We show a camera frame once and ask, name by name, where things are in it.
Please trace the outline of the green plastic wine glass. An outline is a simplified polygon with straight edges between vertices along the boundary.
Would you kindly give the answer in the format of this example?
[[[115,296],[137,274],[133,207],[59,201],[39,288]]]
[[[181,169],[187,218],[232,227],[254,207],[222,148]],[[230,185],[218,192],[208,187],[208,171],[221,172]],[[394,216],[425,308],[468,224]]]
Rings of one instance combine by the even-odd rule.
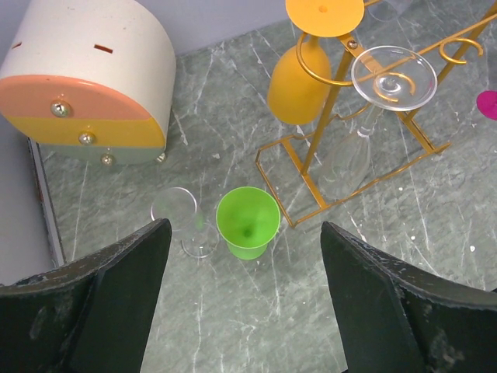
[[[241,260],[254,260],[264,254],[279,230],[280,220],[280,208],[273,196],[253,186],[226,193],[216,211],[221,237]]]

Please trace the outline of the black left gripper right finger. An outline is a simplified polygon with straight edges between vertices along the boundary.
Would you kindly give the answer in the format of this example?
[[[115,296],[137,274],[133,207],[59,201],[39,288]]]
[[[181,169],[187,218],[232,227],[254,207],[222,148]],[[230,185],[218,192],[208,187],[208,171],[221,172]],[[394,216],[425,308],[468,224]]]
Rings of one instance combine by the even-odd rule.
[[[494,372],[496,293],[446,280],[330,222],[321,252],[349,372]]]

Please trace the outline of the clear wide wine glass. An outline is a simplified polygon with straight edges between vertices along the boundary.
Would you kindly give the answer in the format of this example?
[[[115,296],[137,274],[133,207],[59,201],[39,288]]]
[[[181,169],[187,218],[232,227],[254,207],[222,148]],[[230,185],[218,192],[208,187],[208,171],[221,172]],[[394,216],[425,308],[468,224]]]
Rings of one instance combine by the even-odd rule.
[[[370,15],[378,21],[387,22],[397,19],[408,7],[410,1],[384,0],[367,7]]]

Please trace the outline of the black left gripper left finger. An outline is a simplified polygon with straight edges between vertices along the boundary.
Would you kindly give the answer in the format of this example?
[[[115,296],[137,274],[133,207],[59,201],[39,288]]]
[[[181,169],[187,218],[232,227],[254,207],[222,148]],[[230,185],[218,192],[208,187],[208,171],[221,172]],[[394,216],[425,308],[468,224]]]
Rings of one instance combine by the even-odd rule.
[[[159,218],[55,270],[1,287],[3,372],[139,372],[169,255]]]

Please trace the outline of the yellow plastic wine glass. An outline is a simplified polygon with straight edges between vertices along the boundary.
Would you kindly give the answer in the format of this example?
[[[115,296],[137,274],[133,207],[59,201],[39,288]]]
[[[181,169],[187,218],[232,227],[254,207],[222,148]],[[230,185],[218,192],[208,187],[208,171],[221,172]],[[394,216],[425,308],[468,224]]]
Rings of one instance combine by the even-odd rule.
[[[285,6],[303,39],[273,69],[267,104],[286,124],[308,124],[320,114],[331,88],[332,66],[319,40],[353,31],[365,5],[363,1],[287,0]]]

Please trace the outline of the clear small wine glass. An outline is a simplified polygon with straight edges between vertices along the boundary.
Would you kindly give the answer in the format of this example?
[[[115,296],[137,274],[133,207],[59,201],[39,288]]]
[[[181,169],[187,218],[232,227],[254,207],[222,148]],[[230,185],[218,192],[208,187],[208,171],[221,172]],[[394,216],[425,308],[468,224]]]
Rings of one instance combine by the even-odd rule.
[[[220,239],[216,228],[186,188],[175,186],[160,191],[152,202],[150,214],[152,220],[170,221],[172,237],[187,255],[203,259],[217,248]]]

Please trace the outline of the pink plastic wine glass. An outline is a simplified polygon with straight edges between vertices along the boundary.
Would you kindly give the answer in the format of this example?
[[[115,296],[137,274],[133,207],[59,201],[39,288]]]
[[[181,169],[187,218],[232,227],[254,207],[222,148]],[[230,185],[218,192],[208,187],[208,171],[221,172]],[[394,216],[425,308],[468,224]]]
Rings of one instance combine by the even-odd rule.
[[[497,91],[485,90],[476,99],[477,108],[485,117],[497,120]]]

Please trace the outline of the clear tall wine glass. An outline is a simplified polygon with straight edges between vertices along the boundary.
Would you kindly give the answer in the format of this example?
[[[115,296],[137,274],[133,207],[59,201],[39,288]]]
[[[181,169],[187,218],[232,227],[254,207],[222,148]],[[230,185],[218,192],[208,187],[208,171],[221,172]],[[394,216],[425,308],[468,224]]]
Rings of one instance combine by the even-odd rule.
[[[372,47],[362,52],[353,62],[351,79],[371,109],[321,165],[318,188],[328,201],[348,197],[365,179],[370,168],[370,137],[382,112],[417,109],[428,103],[437,89],[432,65],[422,55],[397,46]]]

